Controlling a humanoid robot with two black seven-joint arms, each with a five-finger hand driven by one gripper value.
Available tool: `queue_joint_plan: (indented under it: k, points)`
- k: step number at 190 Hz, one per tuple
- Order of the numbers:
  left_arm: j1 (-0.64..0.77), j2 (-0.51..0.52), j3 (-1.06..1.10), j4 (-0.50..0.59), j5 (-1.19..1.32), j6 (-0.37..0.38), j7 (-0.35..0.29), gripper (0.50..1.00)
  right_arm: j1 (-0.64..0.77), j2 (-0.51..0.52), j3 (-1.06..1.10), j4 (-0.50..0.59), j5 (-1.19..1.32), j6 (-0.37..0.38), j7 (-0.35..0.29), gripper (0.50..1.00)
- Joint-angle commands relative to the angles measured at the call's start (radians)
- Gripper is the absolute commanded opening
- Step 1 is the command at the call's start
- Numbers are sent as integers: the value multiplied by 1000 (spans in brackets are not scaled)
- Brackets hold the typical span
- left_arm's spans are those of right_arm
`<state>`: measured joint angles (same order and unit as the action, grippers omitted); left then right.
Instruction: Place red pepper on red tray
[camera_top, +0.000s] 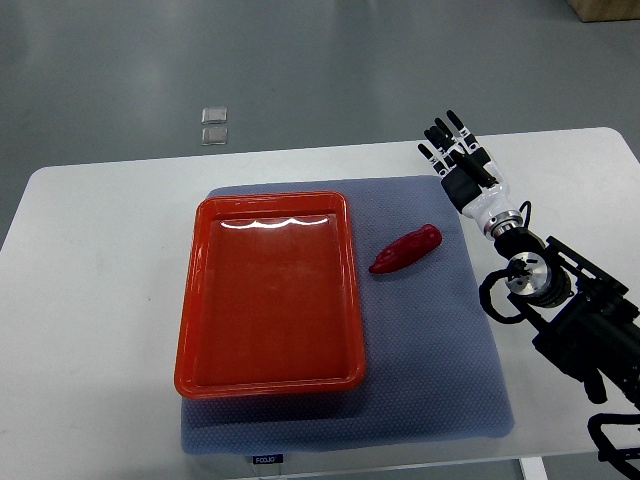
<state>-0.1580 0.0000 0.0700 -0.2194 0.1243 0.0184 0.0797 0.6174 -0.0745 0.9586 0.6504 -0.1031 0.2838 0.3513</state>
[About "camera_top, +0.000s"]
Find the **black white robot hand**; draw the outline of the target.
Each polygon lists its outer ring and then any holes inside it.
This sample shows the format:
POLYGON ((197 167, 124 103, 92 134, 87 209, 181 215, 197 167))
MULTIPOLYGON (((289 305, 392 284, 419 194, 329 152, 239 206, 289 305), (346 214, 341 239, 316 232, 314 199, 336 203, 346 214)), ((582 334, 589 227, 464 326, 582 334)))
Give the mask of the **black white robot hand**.
POLYGON ((455 209, 475 221, 485 237, 495 240, 528 225, 523 209, 510 201, 510 187, 497 163, 454 111, 447 111, 445 119, 437 117, 424 137, 418 150, 455 209))

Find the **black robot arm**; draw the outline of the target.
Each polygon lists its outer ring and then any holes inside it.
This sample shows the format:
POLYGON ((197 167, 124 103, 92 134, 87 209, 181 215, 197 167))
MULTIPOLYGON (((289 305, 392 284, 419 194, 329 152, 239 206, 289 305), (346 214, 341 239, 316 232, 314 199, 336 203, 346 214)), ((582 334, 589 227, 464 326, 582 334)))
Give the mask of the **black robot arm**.
POLYGON ((639 403, 639 309, 627 287, 554 237, 541 240, 525 227, 497 235, 508 264, 479 287, 485 313, 505 325, 528 321, 536 350, 582 383, 589 400, 607 400, 610 380, 639 403))

